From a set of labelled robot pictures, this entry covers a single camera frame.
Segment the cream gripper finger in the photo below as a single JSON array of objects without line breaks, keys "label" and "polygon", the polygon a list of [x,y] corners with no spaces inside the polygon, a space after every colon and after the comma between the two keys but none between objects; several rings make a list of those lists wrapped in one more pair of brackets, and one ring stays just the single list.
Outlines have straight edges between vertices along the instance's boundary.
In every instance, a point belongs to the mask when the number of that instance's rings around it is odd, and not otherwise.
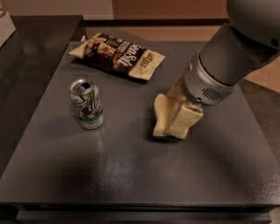
[{"label": "cream gripper finger", "polygon": [[171,86],[171,88],[166,93],[166,96],[170,99],[175,99],[177,101],[185,101],[186,96],[182,92],[181,86],[182,77],[179,77],[175,83]]},{"label": "cream gripper finger", "polygon": [[164,133],[178,139],[185,139],[189,129],[203,117],[203,108],[199,104],[177,102],[174,105]]}]

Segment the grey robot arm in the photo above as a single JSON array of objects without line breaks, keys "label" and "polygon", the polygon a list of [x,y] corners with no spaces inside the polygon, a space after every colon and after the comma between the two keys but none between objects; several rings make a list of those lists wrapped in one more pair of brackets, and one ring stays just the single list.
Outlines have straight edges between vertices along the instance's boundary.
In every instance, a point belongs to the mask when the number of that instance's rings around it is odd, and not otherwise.
[{"label": "grey robot arm", "polygon": [[233,93],[238,81],[280,56],[280,0],[228,0],[230,22],[192,57],[167,92],[175,101],[164,133],[183,139],[203,116]]}]

